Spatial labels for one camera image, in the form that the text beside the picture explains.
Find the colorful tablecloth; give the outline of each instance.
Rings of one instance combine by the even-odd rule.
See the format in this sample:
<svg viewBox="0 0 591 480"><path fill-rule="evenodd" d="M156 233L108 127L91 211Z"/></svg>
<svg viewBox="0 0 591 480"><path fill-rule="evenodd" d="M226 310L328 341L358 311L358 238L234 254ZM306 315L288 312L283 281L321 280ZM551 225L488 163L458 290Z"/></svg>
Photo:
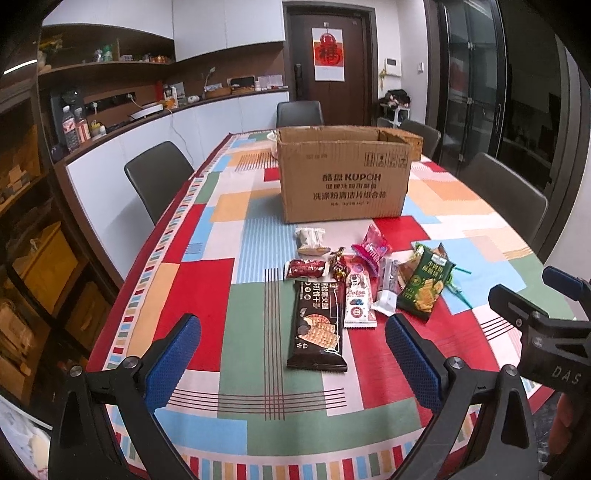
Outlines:
<svg viewBox="0 0 591 480"><path fill-rule="evenodd" d="M190 180L136 260L90 364L111 369L141 356L183 313L194 313L201 344L156 416L200 479L385 479L431 414L386 346L383 316L375 329L344 331L347 373L285 368L295 292L282 269L297 256L298 225L282 221L270 147L266 132L231 136ZM542 265L525 242L425 158L412 166L400 218L308 225L322 226L336 249L362 240L371 222L401 260L414 241L441 241L472 272L454 275L472 310L444 291L428 323L411 319L446 356L494 371L518 363L519 332L487 303L498 283L572 318L561 295L541 282ZM534 396L539 385L523 383ZM467 412L455 449L465 445L476 412ZM126 458L141 468L120 415L110 414Z"/></svg>

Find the black chair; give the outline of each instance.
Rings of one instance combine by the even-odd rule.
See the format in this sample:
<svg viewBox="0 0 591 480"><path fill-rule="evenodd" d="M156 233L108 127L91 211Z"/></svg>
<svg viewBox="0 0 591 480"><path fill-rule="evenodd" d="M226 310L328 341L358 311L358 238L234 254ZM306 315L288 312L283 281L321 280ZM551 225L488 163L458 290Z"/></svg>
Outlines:
<svg viewBox="0 0 591 480"><path fill-rule="evenodd" d="M531 183L486 153L478 153L460 180L489 203L531 245L548 200Z"/></svg>
<svg viewBox="0 0 591 480"><path fill-rule="evenodd" d="M316 100L281 102L277 104L277 128L324 125L322 108Z"/></svg>
<svg viewBox="0 0 591 480"><path fill-rule="evenodd" d="M155 225L194 172L172 142L163 142L146 150L127 162L124 170Z"/></svg>
<svg viewBox="0 0 591 480"><path fill-rule="evenodd" d="M420 135L423 138L423 155L429 159L433 158L433 155L435 155L435 149L439 145L439 140L441 139L441 133L439 130L435 130L433 127L408 119L402 121L400 129L406 130L415 135Z"/></svg>

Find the green cracker bag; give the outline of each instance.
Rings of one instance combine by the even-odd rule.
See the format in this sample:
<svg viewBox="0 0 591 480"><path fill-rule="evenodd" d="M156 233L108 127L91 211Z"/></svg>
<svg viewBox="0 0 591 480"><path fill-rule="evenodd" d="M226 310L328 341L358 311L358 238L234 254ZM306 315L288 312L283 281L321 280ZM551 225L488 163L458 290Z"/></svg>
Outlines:
<svg viewBox="0 0 591 480"><path fill-rule="evenodd" d="M396 306L428 320L455 264L422 245L416 253L420 254L421 250L421 260L398 296Z"/></svg>

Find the screw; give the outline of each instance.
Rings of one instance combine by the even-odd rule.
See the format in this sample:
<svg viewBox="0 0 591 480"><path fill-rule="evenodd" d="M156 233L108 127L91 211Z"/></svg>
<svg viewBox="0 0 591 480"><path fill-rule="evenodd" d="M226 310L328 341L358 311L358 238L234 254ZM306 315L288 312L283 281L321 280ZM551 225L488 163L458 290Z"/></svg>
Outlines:
<svg viewBox="0 0 591 480"><path fill-rule="evenodd" d="M123 368L135 368L138 363L139 358L137 358L135 355L132 355L124 358L124 360L121 362L121 365L123 365Z"/></svg>
<svg viewBox="0 0 591 480"><path fill-rule="evenodd" d="M452 366L452 368L455 368L457 370L464 368L464 366L466 365L464 363L464 360L462 360L460 357L458 356L453 356L449 359L449 364Z"/></svg>
<svg viewBox="0 0 591 480"><path fill-rule="evenodd" d="M505 365L505 372L507 372L512 377L517 375L517 369L513 365Z"/></svg>
<svg viewBox="0 0 591 480"><path fill-rule="evenodd" d="M70 368L71 377L79 377L82 374L82 367L80 365L74 365Z"/></svg>

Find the chocolate wafer biscuit package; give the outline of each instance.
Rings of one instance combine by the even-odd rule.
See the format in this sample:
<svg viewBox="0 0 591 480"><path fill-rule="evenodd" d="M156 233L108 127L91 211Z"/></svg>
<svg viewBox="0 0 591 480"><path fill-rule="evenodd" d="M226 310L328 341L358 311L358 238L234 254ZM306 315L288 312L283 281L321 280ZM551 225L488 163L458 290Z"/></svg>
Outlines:
<svg viewBox="0 0 591 480"><path fill-rule="evenodd" d="M343 359L342 286L297 282L288 368L346 372Z"/></svg>

